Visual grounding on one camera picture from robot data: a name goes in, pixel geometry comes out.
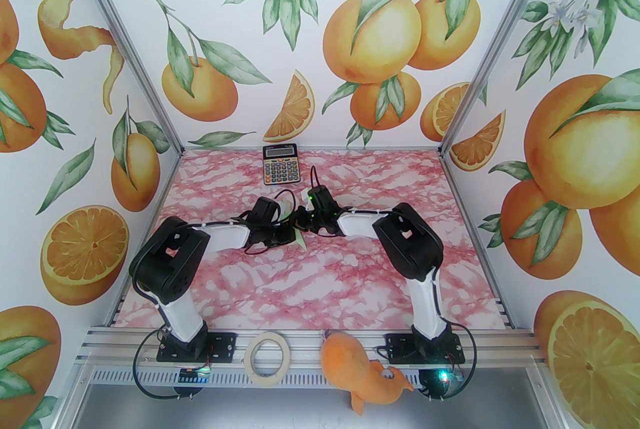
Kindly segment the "light green paper sheet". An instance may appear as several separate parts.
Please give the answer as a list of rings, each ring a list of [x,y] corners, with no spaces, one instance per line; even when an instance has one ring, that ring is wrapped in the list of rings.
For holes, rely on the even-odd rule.
[[[284,223],[285,220],[288,221],[288,218],[294,214],[297,210],[297,205],[293,202],[287,202],[283,200],[278,201],[279,209],[281,214],[279,215],[278,221],[279,223]],[[304,251],[307,250],[306,242],[304,241],[304,237],[302,235],[302,231],[298,228],[294,228],[294,242],[298,244]]]

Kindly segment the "grey desk calculator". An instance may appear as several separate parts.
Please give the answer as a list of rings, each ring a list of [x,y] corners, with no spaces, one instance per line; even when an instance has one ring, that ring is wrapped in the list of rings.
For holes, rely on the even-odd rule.
[[[262,147],[263,184],[288,185],[301,181],[298,147],[295,143],[278,143]]]

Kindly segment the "beige masking tape roll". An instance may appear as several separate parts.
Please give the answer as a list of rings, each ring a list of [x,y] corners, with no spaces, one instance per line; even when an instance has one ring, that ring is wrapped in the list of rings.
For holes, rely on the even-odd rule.
[[[263,375],[256,369],[255,360],[259,349],[267,342],[274,343],[279,348],[282,359],[278,369],[273,374]],[[290,370],[291,361],[291,348],[286,338],[276,331],[264,331],[254,337],[247,345],[242,363],[245,374],[251,383],[259,388],[270,388],[275,387],[285,379]]]

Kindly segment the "orange plush toy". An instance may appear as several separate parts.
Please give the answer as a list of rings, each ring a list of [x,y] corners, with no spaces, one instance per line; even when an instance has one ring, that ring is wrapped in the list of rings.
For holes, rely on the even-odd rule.
[[[362,343],[342,331],[325,338],[320,362],[327,381],[349,391],[352,410],[363,416],[365,404],[390,405],[404,390],[414,391],[407,377],[393,366],[386,369],[379,360],[370,360]]]

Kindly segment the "small left controller board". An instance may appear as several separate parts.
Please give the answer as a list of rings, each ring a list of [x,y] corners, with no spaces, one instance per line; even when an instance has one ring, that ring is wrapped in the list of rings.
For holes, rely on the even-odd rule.
[[[187,386],[197,386],[208,384],[211,379],[211,368],[203,366],[200,368],[181,368],[178,374],[178,384]]]

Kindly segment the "right controller board green light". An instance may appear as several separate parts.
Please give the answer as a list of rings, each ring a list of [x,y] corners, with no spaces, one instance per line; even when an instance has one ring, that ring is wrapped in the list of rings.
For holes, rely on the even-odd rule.
[[[418,391],[428,397],[445,397],[453,394],[465,381],[461,371],[448,369],[421,369],[418,371]]]

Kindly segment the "aluminium back edge rail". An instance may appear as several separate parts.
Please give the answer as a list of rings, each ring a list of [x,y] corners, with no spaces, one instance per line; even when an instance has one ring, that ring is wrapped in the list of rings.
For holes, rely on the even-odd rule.
[[[201,145],[190,144],[186,146],[185,151],[262,151],[263,145],[235,145],[228,144],[219,147],[204,147]],[[438,145],[418,145],[410,147],[384,147],[384,146],[340,146],[340,147],[327,147],[327,146],[301,146],[297,145],[298,152],[302,151],[436,151],[441,152],[441,147]]]

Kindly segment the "aluminium front mounting rail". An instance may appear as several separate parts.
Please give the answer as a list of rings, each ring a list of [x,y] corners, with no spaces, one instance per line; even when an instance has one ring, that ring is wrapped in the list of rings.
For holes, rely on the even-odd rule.
[[[237,339],[231,363],[214,363],[215,368],[243,368],[243,359],[250,342],[266,330],[220,330],[235,332]],[[461,340],[465,363],[461,368],[466,370],[473,364],[473,345],[467,333],[454,328]],[[135,352],[148,333],[149,328],[129,327],[91,327],[87,332],[75,360],[74,365],[105,365],[124,367],[131,366]],[[323,330],[280,330],[286,340],[291,355],[290,370],[320,369],[320,351],[323,344]],[[368,359],[379,359],[381,363],[388,363],[378,355],[376,347],[385,342],[384,334],[387,330],[355,330],[348,331],[359,339],[366,350]],[[544,352],[540,349],[535,336],[527,330],[471,330],[477,346],[477,369],[480,368],[529,368],[546,367]],[[155,333],[142,346],[138,356],[140,367],[187,367],[203,365],[206,359],[193,363],[158,362],[156,356],[160,342]],[[256,365],[260,367],[277,368],[281,352],[277,345],[268,342],[258,352]],[[407,365],[394,363],[393,367],[419,369],[435,368],[435,363],[421,365],[409,363]]]

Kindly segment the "aluminium table edge rail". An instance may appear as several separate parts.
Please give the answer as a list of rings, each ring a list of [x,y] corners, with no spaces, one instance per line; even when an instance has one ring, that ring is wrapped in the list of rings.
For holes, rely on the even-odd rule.
[[[471,215],[469,214],[469,211],[467,210],[466,204],[464,203],[460,190],[458,189],[458,185],[451,171],[451,168],[446,162],[444,156],[441,154],[439,155],[439,163],[442,166],[445,179],[448,182],[449,187],[451,188],[452,195],[454,196],[454,199],[455,199],[455,203],[457,204],[458,210],[460,211],[462,221],[464,221],[464,225],[467,228],[468,234],[470,236],[470,241],[477,253],[478,260],[480,262],[480,266],[482,267],[484,275],[487,279],[487,283],[494,294],[496,305],[498,305],[500,314],[504,319],[503,323],[505,325],[505,328],[513,330],[515,326],[511,320],[509,310],[507,309],[502,299],[502,296],[499,290],[499,284],[496,280],[496,276],[494,274],[492,265],[489,262],[489,256],[487,255],[485,245],[482,242],[482,239],[480,238],[480,235],[478,233],[478,228],[476,228],[476,226],[474,225],[473,218],[471,217]]]
[[[173,180],[174,180],[174,176],[176,174],[176,172],[178,171],[179,165],[181,163],[182,160],[182,155],[183,155],[183,150],[180,151],[178,150],[178,152],[170,152],[170,159],[171,159],[171,164],[169,164],[169,166],[167,166],[167,168],[165,168],[166,170],[166,175],[165,177],[163,177],[162,175],[164,175],[164,173],[162,173],[163,170],[163,160],[162,158],[158,159],[158,164],[159,166],[156,168],[155,167],[155,161],[153,161],[153,164],[150,164],[151,166],[151,173],[153,173],[153,175],[149,174],[147,175],[146,173],[144,173],[144,175],[142,175],[144,177],[144,179],[147,179],[148,177],[151,178],[153,177],[153,179],[155,179],[156,176],[158,176],[158,183],[157,183],[157,188],[154,191],[154,197],[153,199],[150,199],[149,203],[147,203],[147,205],[140,211],[133,211],[133,214],[142,214],[144,216],[144,223],[146,226],[144,226],[143,230],[140,230],[139,232],[135,232],[132,231],[131,229],[129,229],[129,241],[128,241],[128,249],[127,249],[127,253],[126,253],[126,258],[123,260],[122,264],[122,270],[124,272],[121,272],[118,275],[118,280],[116,282],[114,282],[114,285],[116,285],[119,290],[118,290],[118,296],[117,298],[114,299],[112,306],[109,308],[109,312],[107,313],[108,317],[105,317],[104,321],[103,321],[103,326],[106,327],[110,327],[113,326],[115,324],[115,322],[117,322],[118,317],[119,317],[119,313],[121,312],[121,308],[122,308],[122,304],[124,303],[124,301],[126,300],[127,294],[130,291],[130,287],[131,287],[131,278],[130,278],[130,272],[128,268],[126,268],[125,266],[129,267],[133,264],[133,259],[135,258],[135,256],[137,255],[137,253],[139,253],[139,251],[142,249],[143,245],[146,244],[147,240],[151,237],[151,235],[154,233],[155,228],[157,228],[157,220],[159,218],[160,212],[162,211],[163,205],[165,203],[165,199],[170,191],[170,187],[173,184]],[[131,187],[131,189],[128,189],[128,187],[124,187],[124,185],[126,183],[131,183],[130,180],[124,180],[124,178],[126,177],[126,174],[124,173],[124,169],[121,166],[115,166],[112,167],[112,171],[120,171],[122,170],[123,173],[115,173],[115,176],[112,174],[111,175],[111,185],[112,185],[112,191],[114,192],[114,195],[116,195],[117,201],[118,203],[122,206],[121,208],[125,209],[125,211],[128,212],[132,212],[130,211],[125,205],[122,205],[121,203],[121,198],[124,199],[126,198],[126,195],[129,191],[131,191],[133,189],[133,187]],[[153,308],[153,316],[156,317],[163,317],[163,313],[162,311],[158,311],[158,306],[155,304],[156,301],[149,301],[147,302],[147,298],[140,298],[140,296],[138,296],[139,299],[142,299],[142,308]]]

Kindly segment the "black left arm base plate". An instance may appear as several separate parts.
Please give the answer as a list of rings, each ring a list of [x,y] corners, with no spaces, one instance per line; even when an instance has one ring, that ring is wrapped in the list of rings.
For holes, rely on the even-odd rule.
[[[160,363],[224,363],[233,362],[237,334],[208,331],[183,342],[171,333],[162,336],[156,361]]]

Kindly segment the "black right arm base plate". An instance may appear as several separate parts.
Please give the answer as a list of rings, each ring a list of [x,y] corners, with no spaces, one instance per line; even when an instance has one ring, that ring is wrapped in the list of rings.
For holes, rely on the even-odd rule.
[[[434,339],[409,333],[387,333],[385,348],[392,365],[462,365],[467,362],[460,338],[444,333]]]

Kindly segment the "aluminium frame corner post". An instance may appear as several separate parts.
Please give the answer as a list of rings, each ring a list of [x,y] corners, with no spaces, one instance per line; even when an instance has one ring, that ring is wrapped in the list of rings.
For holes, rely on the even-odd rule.
[[[137,81],[138,87],[144,93],[144,96],[151,107],[154,115],[158,118],[158,123],[167,135],[170,146],[181,157],[185,152],[185,147],[178,132],[171,122],[149,73],[147,72],[134,42],[131,40],[125,24],[119,14],[114,0],[95,0],[99,9],[108,24],[109,30],[118,46],[119,51],[123,55],[126,63]]]
[[[462,98],[459,109],[446,131],[443,141],[438,146],[439,157],[442,158],[448,155],[474,104],[481,99],[481,95],[488,91],[487,86],[492,70],[519,22],[527,2],[528,0],[509,0],[508,5],[505,7],[500,22],[496,25],[489,45],[487,45],[485,53],[478,64],[478,68],[471,78],[468,91]]]

